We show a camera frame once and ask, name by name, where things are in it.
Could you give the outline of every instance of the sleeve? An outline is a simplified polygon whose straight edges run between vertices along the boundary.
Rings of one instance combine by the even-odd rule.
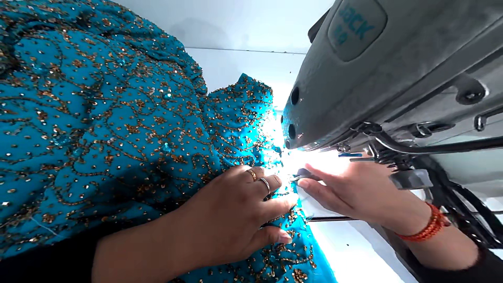
[[[121,230],[103,224],[77,236],[0,261],[2,282],[91,282],[98,241]]]
[[[474,266],[456,271],[431,269],[422,266],[410,250],[407,251],[408,260],[419,266],[418,275],[428,283],[473,283],[501,282],[503,278],[503,260],[486,248],[479,246],[479,258]]]

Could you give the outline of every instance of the industrial sewing machine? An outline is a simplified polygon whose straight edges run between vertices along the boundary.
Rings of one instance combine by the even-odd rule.
[[[503,248],[494,211],[438,162],[503,148],[503,1],[336,1],[309,38],[281,116],[285,146],[366,151],[352,161],[393,167],[398,188],[424,189],[474,241]]]

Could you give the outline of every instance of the orange bracelet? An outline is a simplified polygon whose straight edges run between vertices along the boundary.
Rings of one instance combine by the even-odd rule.
[[[397,234],[397,236],[399,236],[402,240],[412,242],[425,241],[438,233],[442,229],[442,227],[449,227],[451,225],[451,222],[440,212],[438,208],[430,203],[426,204],[429,205],[432,209],[432,216],[430,217],[428,225],[424,229],[422,229],[421,232],[411,236]]]

